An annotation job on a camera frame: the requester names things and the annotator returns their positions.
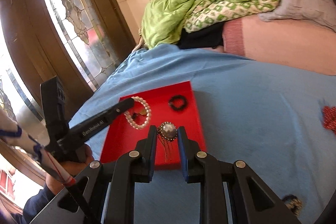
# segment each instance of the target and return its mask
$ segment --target wooden door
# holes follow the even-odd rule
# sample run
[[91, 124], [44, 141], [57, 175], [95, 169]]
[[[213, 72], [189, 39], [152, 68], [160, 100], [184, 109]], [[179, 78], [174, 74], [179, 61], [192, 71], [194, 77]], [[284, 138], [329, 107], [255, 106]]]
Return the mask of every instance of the wooden door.
[[[115, 0], [90, 0], [118, 62], [135, 43]], [[41, 106], [40, 84], [57, 75], [71, 118], [93, 91], [68, 54], [45, 0], [0, 0], [0, 17], [11, 58], [28, 90]]]

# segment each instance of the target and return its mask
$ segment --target blue string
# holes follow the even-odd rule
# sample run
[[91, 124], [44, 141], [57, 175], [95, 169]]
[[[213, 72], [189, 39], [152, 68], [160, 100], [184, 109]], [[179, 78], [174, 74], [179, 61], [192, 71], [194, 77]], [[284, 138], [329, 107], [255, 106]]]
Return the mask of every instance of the blue string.
[[28, 135], [28, 137], [29, 139], [31, 139], [33, 142], [36, 143], [36, 145], [34, 145], [33, 147], [33, 150], [35, 154], [37, 155], [37, 158], [35, 160], [41, 163], [42, 162], [42, 153], [41, 153], [42, 146], [36, 140], [34, 140], [32, 136]]
[[16, 132], [9, 132], [0, 129], [0, 136], [19, 138], [21, 137], [21, 135], [22, 135], [22, 129], [19, 126], [17, 126]]

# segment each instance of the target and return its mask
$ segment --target metal screw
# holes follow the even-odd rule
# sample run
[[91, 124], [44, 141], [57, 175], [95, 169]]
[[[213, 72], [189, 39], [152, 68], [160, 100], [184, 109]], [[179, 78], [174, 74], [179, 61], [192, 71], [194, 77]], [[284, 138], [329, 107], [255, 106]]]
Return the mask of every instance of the metal screw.
[[94, 160], [93, 162], [90, 163], [90, 167], [93, 169], [99, 167], [99, 165], [100, 162], [98, 160]]
[[246, 163], [243, 162], [242, 160], [238, 160], [236, 162], [236, 166], [239, 167], [239, 168], [244, 168], [246, 166]]
[[199, 152], [197, 152], [196, 156], [199, 157], [199, 158], [205, 158], [207, 156], [207, 154], [203, 151], [199, 151]]
[[131, 158], [136, 158], [137, 156], [139, 156], [139, 152], [136, 151], [136, 150], [133, 150], [131, 151], [128, 155], [131, 157]]

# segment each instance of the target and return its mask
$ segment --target black beaded bracelet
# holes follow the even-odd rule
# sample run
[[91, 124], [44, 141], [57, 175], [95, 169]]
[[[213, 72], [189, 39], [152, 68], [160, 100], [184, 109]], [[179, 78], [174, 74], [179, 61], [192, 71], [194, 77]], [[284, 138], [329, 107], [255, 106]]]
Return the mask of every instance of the black beaded bracelet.
[[[183, 101], [183, 104], [179, 107], [174, 105], [175, 100], [178, 100], [178, 99]], [[188, 104], [187, 99], [183, 95], [175, 95], [172, 98], [170, 98], [170, 100], [168, 102], [168, 105], [175, 111], [181, 111], [181, 110], [185, 109], [187, 104]]]

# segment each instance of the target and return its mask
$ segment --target red beaded object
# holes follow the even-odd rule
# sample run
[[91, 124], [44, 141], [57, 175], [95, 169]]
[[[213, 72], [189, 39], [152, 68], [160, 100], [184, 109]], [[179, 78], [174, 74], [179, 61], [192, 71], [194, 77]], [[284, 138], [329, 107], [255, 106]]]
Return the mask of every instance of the red beaded object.
[[336, 106], [325, 106], [323, 112], [323, 127], [332, 130], [336, 134]]

